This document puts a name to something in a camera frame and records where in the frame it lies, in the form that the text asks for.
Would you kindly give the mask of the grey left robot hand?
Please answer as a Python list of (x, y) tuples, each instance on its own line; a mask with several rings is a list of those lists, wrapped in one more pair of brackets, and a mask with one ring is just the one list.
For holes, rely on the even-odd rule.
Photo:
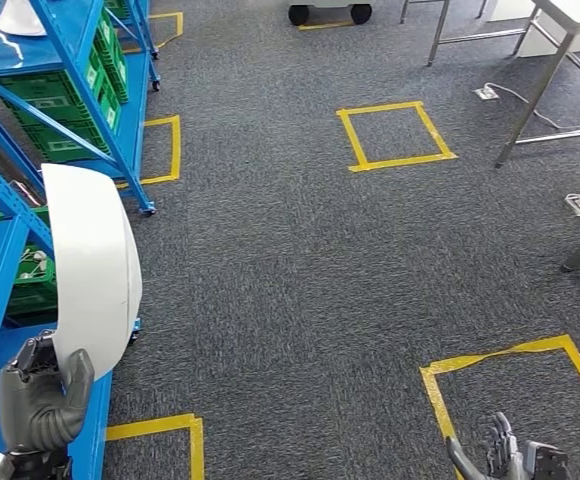
[(70, 354), (61, 373), (48, 331), (28, 338), (0, 370), (0, 431), (6, 450), (64, 449), (83, 428), (95, 382), (87, 351)]

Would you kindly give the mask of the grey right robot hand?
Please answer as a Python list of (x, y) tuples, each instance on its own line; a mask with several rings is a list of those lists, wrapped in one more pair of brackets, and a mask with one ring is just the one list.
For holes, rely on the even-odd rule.
[(491, 442), (486, 452), (487, 472), (482, 473), (476, 467), (457, 439), (447, 436), (446, 451), (455, 468), (466, 480), (528, 479), (523, 468), (523, 455), (518, 448), (516, 437), (507, 418), (502, 412), (495, 412), (490, 419)]

